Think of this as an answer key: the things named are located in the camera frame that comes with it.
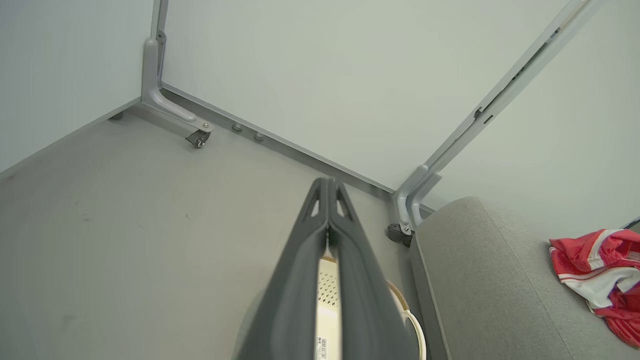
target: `caster wheel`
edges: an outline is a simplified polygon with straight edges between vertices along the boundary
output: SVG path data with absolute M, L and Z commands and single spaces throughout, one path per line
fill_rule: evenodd
M 187 136 L 185 139 L 190 142 L 194 148 L 199 149 L 204 146 L 210 136 L 211 133 L 205 133 L 202 130 L 198 130 L 195 133 Z
M 411 231 L 411 235 L 403 233 L 399 224 L 391 224 L 387 226 L 387 238 L 393 242 L 402 243 L 406 247 L 411 246 L 411 240 L 413 240 L 414 234 L 415 231 Z

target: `white stripe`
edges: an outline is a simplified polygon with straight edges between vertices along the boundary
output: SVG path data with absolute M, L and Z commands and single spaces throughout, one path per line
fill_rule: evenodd
M 596 270 L 597 268 L 602 268 L 604 266 L 604 261 L 600 257 L 600 246 L 602 246 L 604 240 L 611 234 L 617 233 L 621 230 L 622 229 L 605 230 L 600 233 L 596 241 L 593 243 L 591 251 L 589 252 L 589 257 L 587 258 L 592 270 Z
M 610 268 L 603 274 L 587 280 L 565 279 L 561 282 L 589 301 L 592 308 L 601 309 L 613 305 L 609 300 L 609 293 L 615 286 L 626 292 L 640 282 L 640 270 L 632 266 L 622 266 Z
M 589 279 L 590 277 L 594 277 L 596 275 L 601 274 L 604 271 L 607 271 L 609 269 L 598 269 L 595 271 L 592 271 L 588 274 L 584 274 L 584 275 L 577 275 L 577 274 L 558 274 L 558 279 L 562 280 L 565 279 L 567 277 L 571 278 L 571 279 L 576 279 L 576 280 L 584 280 L 584 279 Z

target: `metal bracket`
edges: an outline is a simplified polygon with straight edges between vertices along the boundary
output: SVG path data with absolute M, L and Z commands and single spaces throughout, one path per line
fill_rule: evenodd
M 156 40 L 158 41 L 158 86 L 162 77 L 162 66 L 164 65 L 164 44 L 166 43 L 166 34 L 158 29 L 156 32 Z
M 158 41 L 154 38 L 147 39 L 145 41 L 142 65 L 142 103 L 204 133 L 210 133 L 213 130 L 212 124 L 165 98 L 160 92 L 160 87 L 158 86 L 158 54 Z

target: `gray metal frame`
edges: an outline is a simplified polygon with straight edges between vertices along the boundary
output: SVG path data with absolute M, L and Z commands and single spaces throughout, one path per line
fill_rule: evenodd
M 440 171 L 556 57 L 606 1 L 570 1 L 476 110 L 400 186 L 394 194 L 394 206 L 404 234 L 411 235 L 424 220 L 420 216 L 420 203 L 442 178 Z
M 156 28 L 152 30 L 154 37 L 147 39 L 144 45 L 141 101 L 157 111 L 197 128 L 202 134 L 208 134 L 213 131 L 212 124 L 197 117 L 182 106 L 171 102 L 160 92 L 160 75 L 162 73 L 162 59 L 166 44 L 166 35 L 163 28 L 167 7 L 168 0 L 156 0 L 156 3 L 154 3 L 154 16 L 157 13 L 157 18 L 154 19 Z

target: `white wall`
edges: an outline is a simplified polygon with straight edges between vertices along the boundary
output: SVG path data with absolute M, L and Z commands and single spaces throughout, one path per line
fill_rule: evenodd
M 154 0 L 0 2 L 0 172 L 140 96 Z
M 568 0 L 181 0 L 163 82 L 396 189 Z
M 640 2 L 612 0 L 442 171 L 425 199 L 497 200 L 550 236 L 640 215 Z

